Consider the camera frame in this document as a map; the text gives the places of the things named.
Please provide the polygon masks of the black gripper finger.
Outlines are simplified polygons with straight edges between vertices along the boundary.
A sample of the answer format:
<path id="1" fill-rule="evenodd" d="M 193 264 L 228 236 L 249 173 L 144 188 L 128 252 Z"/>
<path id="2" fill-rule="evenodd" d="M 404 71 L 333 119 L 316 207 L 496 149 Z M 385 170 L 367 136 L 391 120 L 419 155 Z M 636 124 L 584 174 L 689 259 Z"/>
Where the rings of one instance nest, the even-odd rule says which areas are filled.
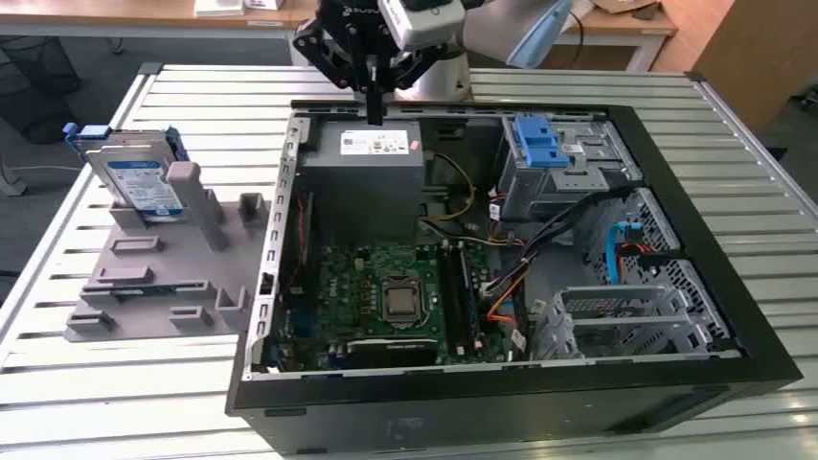
<path id="1" fill-rule="evenodd" d="M 363 98 L 367 122 L 375 126 L 376 79 L 368 56 L 348 53 L 324 34 L 318 22 L 306 21 L 292 40 L 294 49 L 340 89 L 351 89 Z"/>
<path id="2" fill-rule="evenodd" d="M 447 52 L 439 44 L 397 57 L 400 50 L 393 44 L 379 45 L 376 54 L 376 125 L 384 115 L 384 95 L 396 89 L 408 89 Z"/>

